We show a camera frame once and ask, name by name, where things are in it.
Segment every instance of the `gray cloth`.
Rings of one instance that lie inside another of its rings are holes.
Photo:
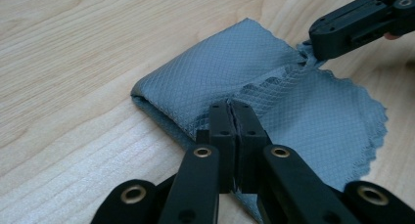
[[[318,69],[309,43],[295,50],[244,20],[200,42],[137,82],[134,103],[185,149],[208,128],[208,107],[253,107],[274,144],[295,149],[342,190],[368,173],[387,132],[385,109],[366,90]],[[260,221],[255,196],[236,194]]]

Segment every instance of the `wood grain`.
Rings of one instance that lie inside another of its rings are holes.
[[[119,183],[156,184],[183,151],[132,104],[134,83],[251,18],[290,45],[352,0],[0,0],[0,222],[88,223]],[[329,61],[388,110],[363,179],[415,207],[415,36]],[[221,196],[219,223],[254,223]]]

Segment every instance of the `metal rivet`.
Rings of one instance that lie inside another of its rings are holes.
[[[387,196],[372,187],[360,186],[357,188],[357,194],[374,205],[386,205],[389,203]]]
[[[290,152],[283,148],[273,148],[271,150],[271,153],[275,155],[276,157],[289,157],[290,156]]]
[[[146,189],[140,185],[133,185],[125,189],[121,194],[121,200],[127,204],[133,204],[140,202],[143,198],[146,197]]]
[[[405,7],[405,6],[410,6],[410,5],[412,5],[412,0],[400,0],[399,1],[399,6]]]
[[[193,151],[196,157],[208,157],[211,155],[211,150],[207,148],[197,148]]]

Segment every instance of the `folded cloth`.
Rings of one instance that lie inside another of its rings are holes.
[[[196,44],[137,82],[133,102],[181,146],[208,129],[208,107],[237,100],[253,107],[274,144],[295,149],[328,185],[368,173],[387,117],[366,90],[318,69],[309,42],[295,50],[244,20]],[[260,222],[255,196],[236,194]]]

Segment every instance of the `light wood surface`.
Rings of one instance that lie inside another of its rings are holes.
[[[0,0],[0,223],[88,223],[118,184],[158,184],[184,153],[131,102],[138,79],[244,18],[295,46],[350,1]],[[415,34],[323,68],[388,109],[363,179],[415,207]],[[219,223],[254,223],[220,201]]]

